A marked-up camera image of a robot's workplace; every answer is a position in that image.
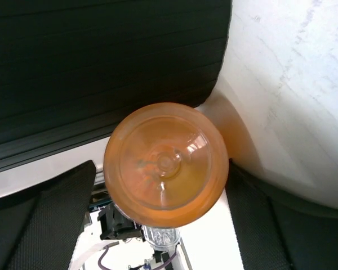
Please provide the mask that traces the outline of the red-white label water bottle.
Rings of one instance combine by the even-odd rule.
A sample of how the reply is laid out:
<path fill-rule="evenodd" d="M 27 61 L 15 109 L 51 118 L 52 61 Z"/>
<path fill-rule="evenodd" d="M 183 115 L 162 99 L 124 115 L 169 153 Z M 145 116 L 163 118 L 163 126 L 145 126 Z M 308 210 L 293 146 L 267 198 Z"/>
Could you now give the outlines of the red-white label water bottle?
<path fill-rule="evenodd" d="M 178 228 L 155 228 L 142 226 L 144 239 L 158 251 L 172 250 L 179 243 L 181 236 Z"/>

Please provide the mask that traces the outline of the orange plastic bottle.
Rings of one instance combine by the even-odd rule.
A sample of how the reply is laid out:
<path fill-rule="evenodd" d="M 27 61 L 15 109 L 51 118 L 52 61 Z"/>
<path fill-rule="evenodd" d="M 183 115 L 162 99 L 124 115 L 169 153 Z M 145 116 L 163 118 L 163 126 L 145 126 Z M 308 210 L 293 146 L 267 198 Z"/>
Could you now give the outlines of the orange plastic bottle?
<path fill-rule="evenodd" d="M 222 135 L 200 111 L 156 103 L 115 128 L 103 170 L 108 192 L 123 214 L 149 227 L 182 227 L 218 201 L 229 157 Z"/>

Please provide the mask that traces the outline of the black plastic waste bin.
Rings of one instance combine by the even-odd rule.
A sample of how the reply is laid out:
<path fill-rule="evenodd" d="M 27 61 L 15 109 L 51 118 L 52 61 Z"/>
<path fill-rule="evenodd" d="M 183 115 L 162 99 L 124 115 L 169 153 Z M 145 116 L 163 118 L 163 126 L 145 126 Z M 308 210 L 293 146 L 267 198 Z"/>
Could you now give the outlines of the black plastic waste bin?
<path fill-rule="evenodd" d="M 231 1 L 0 1 L 0 172 L 101 139 L 156 102 L 198 106 Z"/>

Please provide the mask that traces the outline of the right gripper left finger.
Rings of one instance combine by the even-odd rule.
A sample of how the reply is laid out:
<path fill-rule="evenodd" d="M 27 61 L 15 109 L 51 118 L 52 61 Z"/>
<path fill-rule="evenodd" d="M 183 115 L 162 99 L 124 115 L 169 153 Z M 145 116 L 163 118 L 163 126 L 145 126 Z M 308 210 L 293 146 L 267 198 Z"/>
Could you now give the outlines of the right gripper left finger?
<path fill-rule="evenodd" d="M 94 185 L 88 160 L 0 198 L 0 269 L 68 269 Z"/>

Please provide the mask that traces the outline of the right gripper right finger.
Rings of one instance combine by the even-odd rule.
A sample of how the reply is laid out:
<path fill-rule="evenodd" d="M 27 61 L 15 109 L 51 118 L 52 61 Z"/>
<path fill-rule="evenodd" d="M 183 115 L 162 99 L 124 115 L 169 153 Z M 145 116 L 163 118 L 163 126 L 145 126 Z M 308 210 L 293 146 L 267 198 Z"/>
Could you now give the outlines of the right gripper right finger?
<path fill-rule="evenodd" d="M 338 209 L 297 197 L 233 162 L 225 190 L 244 269 L 338 269 Z"/>

